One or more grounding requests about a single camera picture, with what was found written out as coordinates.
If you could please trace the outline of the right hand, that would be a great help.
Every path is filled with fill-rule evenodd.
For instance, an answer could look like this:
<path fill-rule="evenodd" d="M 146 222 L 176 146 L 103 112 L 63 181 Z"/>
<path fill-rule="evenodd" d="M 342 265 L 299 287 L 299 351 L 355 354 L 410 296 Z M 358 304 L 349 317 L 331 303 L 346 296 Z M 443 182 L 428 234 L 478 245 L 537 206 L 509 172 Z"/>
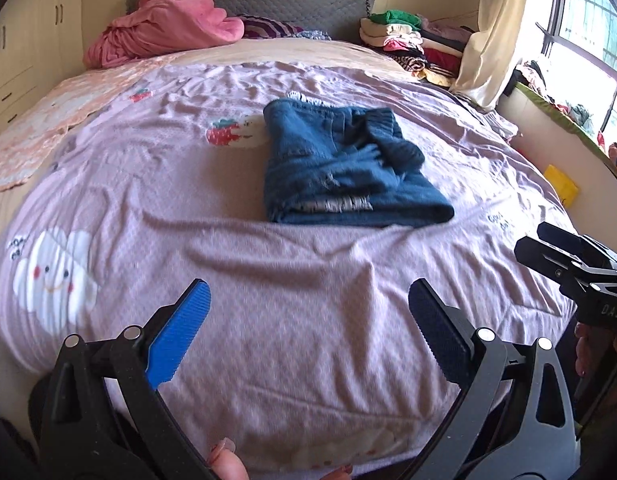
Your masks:
<path fill-rule="evenodd" d="M 577 339 L 576 374 L 584 381 L 586 386 L 589 386 L 593 376 L 595 376 L 598 370 L 601 370 L 601 360 L 604 353 L 608 350 L 609 344 L 612 345 L 617 353 L 617 332 L 577 322 L 574 328 L 574 335 Z M 615 382 L 601 403 L 601 410 L 608 411 L 610 408 L 615 408 L 615 406 L 617 406 L 617 382 Z"/>

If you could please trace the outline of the left hand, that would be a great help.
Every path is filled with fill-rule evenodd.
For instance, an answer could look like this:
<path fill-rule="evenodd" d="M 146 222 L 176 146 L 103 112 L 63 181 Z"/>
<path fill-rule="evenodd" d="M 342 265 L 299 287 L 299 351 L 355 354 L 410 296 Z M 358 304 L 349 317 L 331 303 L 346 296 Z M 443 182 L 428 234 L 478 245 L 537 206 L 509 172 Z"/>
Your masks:
<path fill-rule="evenodd" d="M 212 448 L 208 464 L 212 471 L 223 480 L 249 480 L 246 466 L 236 453 L 235 442 L 229 438 L 219 440 Z M 352 466 L 342 466 L 330 471 L 322 480 L 351 480 Z"/>

